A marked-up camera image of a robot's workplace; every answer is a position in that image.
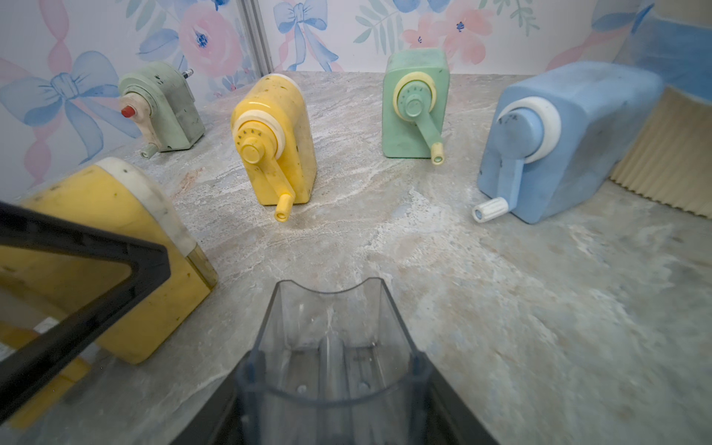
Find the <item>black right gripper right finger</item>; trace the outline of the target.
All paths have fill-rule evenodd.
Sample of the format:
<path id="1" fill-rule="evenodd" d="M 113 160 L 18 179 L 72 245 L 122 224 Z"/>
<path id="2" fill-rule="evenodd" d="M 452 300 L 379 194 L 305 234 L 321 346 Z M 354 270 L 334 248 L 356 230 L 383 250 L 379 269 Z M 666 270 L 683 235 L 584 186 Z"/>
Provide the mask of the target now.
<path id="1" fill-rule="evenodd" d="M 424 443 L 498 445 L 435 366 L 426 387 Z"/>

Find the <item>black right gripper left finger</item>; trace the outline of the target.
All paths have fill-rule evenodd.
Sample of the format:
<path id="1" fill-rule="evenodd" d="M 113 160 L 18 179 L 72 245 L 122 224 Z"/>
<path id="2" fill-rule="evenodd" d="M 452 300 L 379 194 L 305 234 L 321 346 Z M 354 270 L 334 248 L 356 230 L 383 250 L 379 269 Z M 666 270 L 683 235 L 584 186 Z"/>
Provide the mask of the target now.
<path id="1" fill-rule="evenodd" d="M 216 389 L 172 445 L 239 445 L 244 439 L 244 407 L 236 366 Z"/>

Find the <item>yellow pencil sharpener front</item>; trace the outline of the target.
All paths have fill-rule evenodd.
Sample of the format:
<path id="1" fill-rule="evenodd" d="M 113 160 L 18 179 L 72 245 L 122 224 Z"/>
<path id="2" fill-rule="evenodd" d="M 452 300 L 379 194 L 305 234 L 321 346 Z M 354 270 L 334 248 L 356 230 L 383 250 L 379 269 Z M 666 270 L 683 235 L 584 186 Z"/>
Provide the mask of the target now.
<path id="1" fill-rule="evenodd" d="M 20 205 L 167 248 L 170 278 L 98 338 L 98 346 L 126 363 L 148 359 L 217 284 L 215 270 L 172 202 L 126 161 L 102 159 Z M 1 354 L 27 345 L 129 274 L 129 267 L 116 261 L 2 248 Z"/>

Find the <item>clear shavings tray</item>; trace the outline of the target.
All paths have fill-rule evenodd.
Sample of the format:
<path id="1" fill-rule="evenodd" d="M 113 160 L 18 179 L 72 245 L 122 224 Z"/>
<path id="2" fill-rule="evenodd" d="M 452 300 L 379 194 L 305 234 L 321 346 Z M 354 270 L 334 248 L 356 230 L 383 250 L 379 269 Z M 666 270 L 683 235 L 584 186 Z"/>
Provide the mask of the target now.
<path id="1" fill-rule="evenodd" d="M 433 367 L 385 281 L 276 284 L 238 374 L 248 444 L 421 444 Z"/>

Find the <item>pale green pencil sharpener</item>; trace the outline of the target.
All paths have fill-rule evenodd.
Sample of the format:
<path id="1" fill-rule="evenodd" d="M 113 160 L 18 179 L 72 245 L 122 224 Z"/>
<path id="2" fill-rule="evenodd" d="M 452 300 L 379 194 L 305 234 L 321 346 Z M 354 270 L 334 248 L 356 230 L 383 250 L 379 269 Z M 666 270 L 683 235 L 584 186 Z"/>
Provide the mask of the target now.
<path id="1" fill-rule="evenodd" d="M 121 77 L 121 113 L 143 135 L 143 158 L 189 150 L 205 134 L 187 83 L 193 73 L 191 69 L 176 69 L 166 62 L 154 61 Z"/>

